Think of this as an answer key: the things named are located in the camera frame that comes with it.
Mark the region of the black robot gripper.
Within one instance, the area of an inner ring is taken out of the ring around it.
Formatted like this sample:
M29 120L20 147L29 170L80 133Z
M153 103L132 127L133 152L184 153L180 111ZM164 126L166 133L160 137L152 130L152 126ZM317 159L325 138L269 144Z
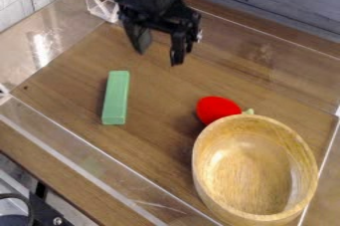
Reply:
M118 18L132 46L144 54L153 41L150 29L170 35L169 62L181 65L190 43L200 39L200 14L182 0L116 0Z

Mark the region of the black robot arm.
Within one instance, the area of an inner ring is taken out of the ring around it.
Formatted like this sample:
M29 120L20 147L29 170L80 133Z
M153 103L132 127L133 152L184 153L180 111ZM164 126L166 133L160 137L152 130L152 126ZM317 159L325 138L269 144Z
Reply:
M152 30L170 36L169 63L176 66L201 39L201 15L182 0L116 0L118 19L133 45L142 55L153 41Z

